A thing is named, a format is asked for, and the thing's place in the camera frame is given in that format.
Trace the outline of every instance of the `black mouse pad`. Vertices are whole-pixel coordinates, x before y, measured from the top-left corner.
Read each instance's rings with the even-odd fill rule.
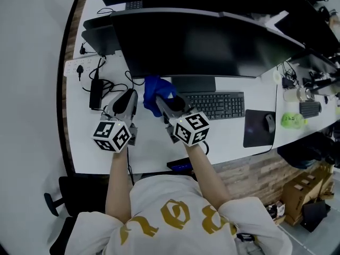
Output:
[[[275,112],[252,109],[245,111],[243,147],[261,147],[273,144],[275,131],[269,133],[266,120],[268,114],[271,114],[275,120]]]

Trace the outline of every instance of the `white power strip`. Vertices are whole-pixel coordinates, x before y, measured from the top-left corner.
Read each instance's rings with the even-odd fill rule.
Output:
[[[93,69],[97,68],[99,60],[100,60],[99,56],[90,56],[90,57],[83,57],[83,58],[78,58],[78,59],[73,59],[71,61],[67,61],[65,63],[64,76],[65,77],[71,77],[71,76],[78,77],[77,68],[79,65],[83,66],[84,68],[84,72],[82,73],[82,75],[84,74],[88,75]]]

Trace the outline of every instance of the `keyboard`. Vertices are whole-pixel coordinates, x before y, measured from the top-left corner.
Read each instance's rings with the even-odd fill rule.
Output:
[[[142,1],[136,1],[136,2],[127,2],[125,5],[125,10],[136,10],[136,9],[142,9],[143,3]]]
[[[321,112],[321,104],[317,101],[300,102],[300,113],[303,118],[311,118],[318,116]]]
[[[244,117],[243,92],[191,92],[183,95],[210,120]]]

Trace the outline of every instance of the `computer mouse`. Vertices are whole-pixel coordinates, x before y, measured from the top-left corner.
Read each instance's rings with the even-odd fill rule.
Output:
[[[268,124],[269,133],[273,133],[275,131],[275,120],[271,114],[267,114],[265,117],[265,121]]]

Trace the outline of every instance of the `cube with fiducial marker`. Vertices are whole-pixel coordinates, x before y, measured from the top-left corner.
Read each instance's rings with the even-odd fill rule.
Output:
[[[173,134],[190,147],[203,142],[209,128],[208,118],[203,112],[199,112],[176,119]]]
[[[123,121],[100,121],[91,138],[101,150],[121,152],[132,135]]]

